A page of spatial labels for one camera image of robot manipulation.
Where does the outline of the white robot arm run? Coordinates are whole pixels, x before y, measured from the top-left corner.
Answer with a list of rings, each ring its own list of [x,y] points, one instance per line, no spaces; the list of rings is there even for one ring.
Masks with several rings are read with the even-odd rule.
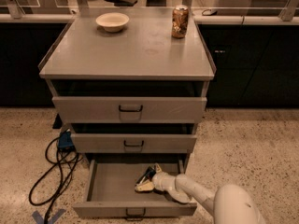
[[[238,185],[223,185],[212,192],[185,174],[164,172],[155,163],[135,183],[136,192],[154,189],[166,191],[180,203],[195,199],[213,216],[214,224],[266,224],[251,196]]]

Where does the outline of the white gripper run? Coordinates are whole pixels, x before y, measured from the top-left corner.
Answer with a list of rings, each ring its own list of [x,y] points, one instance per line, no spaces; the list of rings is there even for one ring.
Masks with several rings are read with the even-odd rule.
[[[148,192],[153,191],[156,188],[159,191],[172,191],[176,189],[175,177],[169,173],[163,172],[161,166],[158,163],[154,164],[156,175],[152,178],[152,182],[147,180],[143,183],[135,185],[135,191]]]

